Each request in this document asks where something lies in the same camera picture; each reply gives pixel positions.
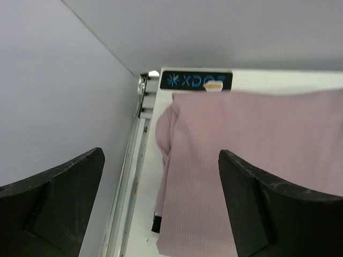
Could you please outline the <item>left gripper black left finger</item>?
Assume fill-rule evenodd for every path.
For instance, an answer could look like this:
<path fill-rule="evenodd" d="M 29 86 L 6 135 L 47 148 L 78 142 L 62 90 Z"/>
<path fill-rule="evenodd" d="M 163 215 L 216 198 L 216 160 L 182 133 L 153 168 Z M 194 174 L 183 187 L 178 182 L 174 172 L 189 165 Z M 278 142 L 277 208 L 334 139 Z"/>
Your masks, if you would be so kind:
<path fill-rule="evenodd" d="M 1 187 L 1 256 L 78 256 L 105 155 L 74 159 Z"/>

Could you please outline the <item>pink garment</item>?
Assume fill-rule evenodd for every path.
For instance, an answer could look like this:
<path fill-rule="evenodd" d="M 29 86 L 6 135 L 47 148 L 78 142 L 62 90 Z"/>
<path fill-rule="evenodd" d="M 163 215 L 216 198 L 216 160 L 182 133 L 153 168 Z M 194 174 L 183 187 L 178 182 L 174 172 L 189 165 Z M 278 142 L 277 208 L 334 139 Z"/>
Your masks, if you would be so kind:
<path fill-rule="evenodd" d="M 156 124 L 166 256 L 342 256 L 342 91 L 174 94 Z"/>

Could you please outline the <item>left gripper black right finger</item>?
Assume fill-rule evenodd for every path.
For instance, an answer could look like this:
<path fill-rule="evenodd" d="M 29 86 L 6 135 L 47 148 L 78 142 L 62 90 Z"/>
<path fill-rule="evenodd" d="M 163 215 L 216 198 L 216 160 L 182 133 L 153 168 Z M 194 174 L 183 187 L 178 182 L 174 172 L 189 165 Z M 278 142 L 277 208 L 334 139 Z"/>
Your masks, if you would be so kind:
<path fill-rule="evenodd" d="M 288 182 L 228 150 L 218 165 L 239 256 L 342 256 L 342 197 Z"/>

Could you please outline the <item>black white striped tank top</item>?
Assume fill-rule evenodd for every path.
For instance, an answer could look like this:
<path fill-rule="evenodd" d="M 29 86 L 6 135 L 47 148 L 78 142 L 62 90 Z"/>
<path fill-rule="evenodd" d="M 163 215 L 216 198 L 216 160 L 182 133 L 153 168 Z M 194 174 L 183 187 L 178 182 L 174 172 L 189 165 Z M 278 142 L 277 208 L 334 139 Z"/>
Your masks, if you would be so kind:
<path fill-rule="evenodd" d="M 155 211 L 153 215 L 153 223 L 152 223 L 151 231 L 154 233 L 160 233 L 161 222 L 162 222 L 162 213 Z"/>

